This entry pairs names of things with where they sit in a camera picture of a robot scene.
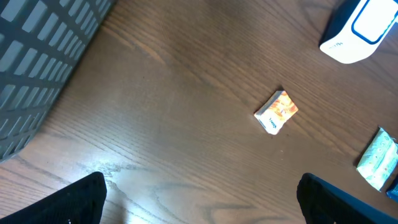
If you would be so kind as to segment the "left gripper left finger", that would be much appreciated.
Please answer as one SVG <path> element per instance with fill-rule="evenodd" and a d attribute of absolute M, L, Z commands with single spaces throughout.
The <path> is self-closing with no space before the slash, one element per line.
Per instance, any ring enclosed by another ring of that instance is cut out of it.
<path fill-rule="evenodd" d="M 104 175 L 94 172 L 1 219 L 1 224 L 99 224 L 107 194 Z"/>

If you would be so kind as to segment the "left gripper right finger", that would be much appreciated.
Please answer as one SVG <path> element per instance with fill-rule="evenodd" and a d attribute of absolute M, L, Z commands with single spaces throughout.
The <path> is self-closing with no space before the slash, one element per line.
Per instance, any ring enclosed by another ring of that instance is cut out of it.
<path fill-rule="evenodd" d="M 297 200 L 307 223 L 397 223 L 396 218 L 311 173 L 300 179 Z"/>

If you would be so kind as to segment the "blue Oreo cookie pack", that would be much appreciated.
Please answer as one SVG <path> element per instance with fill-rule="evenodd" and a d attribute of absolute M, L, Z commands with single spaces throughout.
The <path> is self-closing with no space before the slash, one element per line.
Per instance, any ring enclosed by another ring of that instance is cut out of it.
<path fill-rule="evenodd" d="M 386 191 L 386 195 L 395 202 L 398 202 L 398 177 L 396 177 L 391 186 Z"/>

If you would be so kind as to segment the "teal green snack packet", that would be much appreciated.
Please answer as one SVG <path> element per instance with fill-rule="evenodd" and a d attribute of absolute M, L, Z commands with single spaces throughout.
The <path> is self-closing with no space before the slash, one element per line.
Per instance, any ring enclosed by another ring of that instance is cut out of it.
<path fill-rule="evenodd" d="M 356 170 L 366 182 L 381 191 L 397 165 L 397 143 L 381 127 L 366 148 Z"/>

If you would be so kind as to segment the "small orange snack box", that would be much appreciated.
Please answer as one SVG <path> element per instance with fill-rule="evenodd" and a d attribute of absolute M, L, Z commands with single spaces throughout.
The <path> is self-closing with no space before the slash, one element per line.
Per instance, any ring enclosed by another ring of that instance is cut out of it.
<path fill-rule="evenodd" d="M 276 135 L 299 109 L 285 90 L 276 91 L 254 117 L 267 133 Z"/>

